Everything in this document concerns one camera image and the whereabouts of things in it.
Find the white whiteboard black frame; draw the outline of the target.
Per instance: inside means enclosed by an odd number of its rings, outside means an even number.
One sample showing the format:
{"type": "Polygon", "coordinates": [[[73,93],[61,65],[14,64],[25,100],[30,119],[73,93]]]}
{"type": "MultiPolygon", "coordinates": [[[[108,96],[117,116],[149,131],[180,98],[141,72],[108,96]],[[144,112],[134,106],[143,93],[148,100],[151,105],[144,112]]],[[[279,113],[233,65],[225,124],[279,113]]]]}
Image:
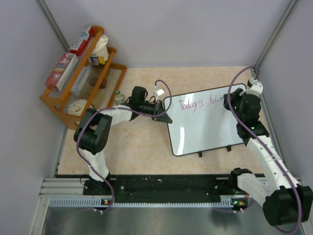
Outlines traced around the white whiteboard black frame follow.
{"type": "Polygon", "coordinates": [[[187,94],[178,94],[164,99],[169,108],[167,115],[173,120],[168,124],[172,153],[175,156],[203,152],[242,144],[237,134],[237,121],[224,108],[220,100],[228,91],[243,90],[242,83],[187,94]]]}

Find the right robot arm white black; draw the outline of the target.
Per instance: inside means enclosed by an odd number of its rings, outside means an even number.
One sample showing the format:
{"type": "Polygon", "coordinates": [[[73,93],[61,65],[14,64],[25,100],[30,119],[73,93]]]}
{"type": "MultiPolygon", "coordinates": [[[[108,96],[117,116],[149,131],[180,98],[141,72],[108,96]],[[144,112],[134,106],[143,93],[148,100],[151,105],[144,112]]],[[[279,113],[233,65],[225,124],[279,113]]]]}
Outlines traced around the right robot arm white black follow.
{"type": "Polygon", "coordinates": [[[231,171],[228,188],[232,193],[250,194],[262,207],[271,226],[308,221],[313,204],[313,191],[302,186],[287,170],[276,152],[266,127],[259,120],[261,100],[241,88],[223,95],[224,107],[237,121],[237,133],[258,160],[267,183],[261,183],[248,169],[231,171]]]}

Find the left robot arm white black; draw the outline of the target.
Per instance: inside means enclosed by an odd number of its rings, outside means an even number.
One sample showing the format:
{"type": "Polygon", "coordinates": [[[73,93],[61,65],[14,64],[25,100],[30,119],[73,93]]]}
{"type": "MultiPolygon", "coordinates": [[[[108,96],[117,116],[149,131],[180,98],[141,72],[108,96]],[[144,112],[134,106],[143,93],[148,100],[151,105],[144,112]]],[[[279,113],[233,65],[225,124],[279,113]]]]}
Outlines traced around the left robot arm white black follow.
{"type": "Polygon", "coordinates": [[[154,121],[172,123],[167,115],[169,108],[159,99],[165,93],[163,88],[155,85],[154,95],[147,100],[148,92],[144,87],[135,86],[128,98],[119,98],[111,108],[88,108],[74,134],[78,155],[89,167],[89,176],[94,188],[100,194],[113,189],[107,177],[110,171],[106,165],[104,148],[108,142],[112,126],[134,120],[138,116],[149,117],[154,121]]]}

